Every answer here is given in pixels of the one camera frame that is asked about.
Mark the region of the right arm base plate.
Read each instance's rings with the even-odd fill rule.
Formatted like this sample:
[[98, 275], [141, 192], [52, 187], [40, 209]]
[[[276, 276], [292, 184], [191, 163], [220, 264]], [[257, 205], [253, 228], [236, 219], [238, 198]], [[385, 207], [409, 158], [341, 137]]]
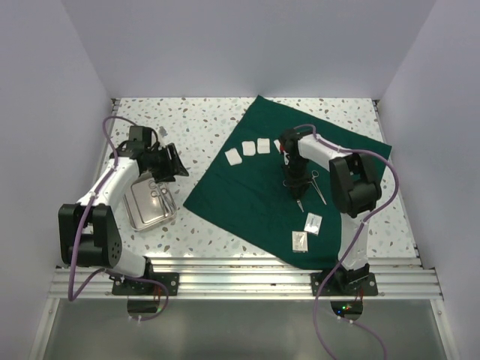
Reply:
[[369, 272], [367, 276], [355, 280], [341, 270], [337, 270], [320, 290], [320, 296], [378, 296], [377, 279], [375, 274]]

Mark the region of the white sterile packet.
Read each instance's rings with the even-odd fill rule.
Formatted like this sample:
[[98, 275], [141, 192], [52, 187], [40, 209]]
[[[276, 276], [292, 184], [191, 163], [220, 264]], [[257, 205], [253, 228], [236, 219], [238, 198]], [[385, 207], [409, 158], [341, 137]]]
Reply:
[[323, 218], [320, 215], [308, 213], [304, 224], [304, 231], [306, 233], [318, 236]]

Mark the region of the large steel surgical scissors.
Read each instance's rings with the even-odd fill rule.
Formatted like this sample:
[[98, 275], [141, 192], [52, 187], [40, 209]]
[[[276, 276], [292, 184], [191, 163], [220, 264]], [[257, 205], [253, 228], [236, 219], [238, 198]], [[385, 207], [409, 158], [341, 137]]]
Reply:
[[170, 189], [168, 187], [167, 183], [157, 183], [159, 184], [162, 188], [164, 188], [164, 206], [161, 206], [160, 208], [164, 213], [170, 213], [173, 214], [176, 210], [176, 205], [174, 203], [172, 194], [170, 193]]

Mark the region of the steel scissors medium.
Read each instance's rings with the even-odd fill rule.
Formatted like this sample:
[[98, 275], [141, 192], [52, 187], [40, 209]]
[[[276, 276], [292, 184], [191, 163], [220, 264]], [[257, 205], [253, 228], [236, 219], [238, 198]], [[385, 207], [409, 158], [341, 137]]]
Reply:
[[[289, 184], [286, 180], [283, 180], [283, 183], [282, 183], [282, 184], [283, 184], [283, 186], [284, 186], [285, 188], [289, 188], [290, 190], [293, 189], [293, 187], [291, 187], [290, 184]], [[295, 196], [295, 201], [296, 201], [298, 207], [300, 208], [301, 212], [302, 212], [302, 213], [305, 213], [305, 210], [304, 210], [304, 208], [303, 208], [302, 201], [300, 200], [300, 198], [297, 197], [297, 196]]]

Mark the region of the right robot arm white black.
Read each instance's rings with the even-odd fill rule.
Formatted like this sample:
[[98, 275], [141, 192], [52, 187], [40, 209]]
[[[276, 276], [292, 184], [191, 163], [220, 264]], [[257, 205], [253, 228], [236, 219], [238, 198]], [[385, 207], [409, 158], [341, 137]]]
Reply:
[[279, 143], [284, 157], [283, 185], [296, 201], [315, 185], [308, 172], [310, 162], [328, 170], [331, 199], [341, 224], [337, 258], [343, 271], [334, 276], [334, 285], [338, 292], [351, 294], [361, 285], [358, 273], [368, 270], [368, 237], [360, 229], [360, 217], [370, 214], [382, 196], [374, 157], [329, 142], [313, 128], [285, 130]]

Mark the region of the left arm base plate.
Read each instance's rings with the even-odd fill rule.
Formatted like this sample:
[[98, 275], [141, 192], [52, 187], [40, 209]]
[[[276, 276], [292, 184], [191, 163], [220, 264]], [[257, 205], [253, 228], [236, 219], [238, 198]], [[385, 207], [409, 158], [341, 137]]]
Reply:
[[112, 294], [114, 296], [177, 296], [180, 284], [178, 272], [154, 272], [149, 279], [135, 277], [109, 277], [113, 280]]

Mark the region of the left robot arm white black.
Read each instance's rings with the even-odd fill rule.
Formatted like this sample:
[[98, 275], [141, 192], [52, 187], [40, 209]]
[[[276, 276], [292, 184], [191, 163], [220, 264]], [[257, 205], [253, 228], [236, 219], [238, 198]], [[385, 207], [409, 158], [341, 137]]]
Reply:
[[174, 143], [162, 145], [150, 127], [132, 125], [119, 145], [109, 142], [112, 152], [103, 174], [91, 190], [75, 203], [58, 210], [61, 259], [71, 269], [107, 269], [130, 277], [137, 293], [150, 293], [155, 275], [146, 270], [147, 259], [122, 248], [115, 210], [127, 189], [143, 174], [157, 183], [187, 176]]

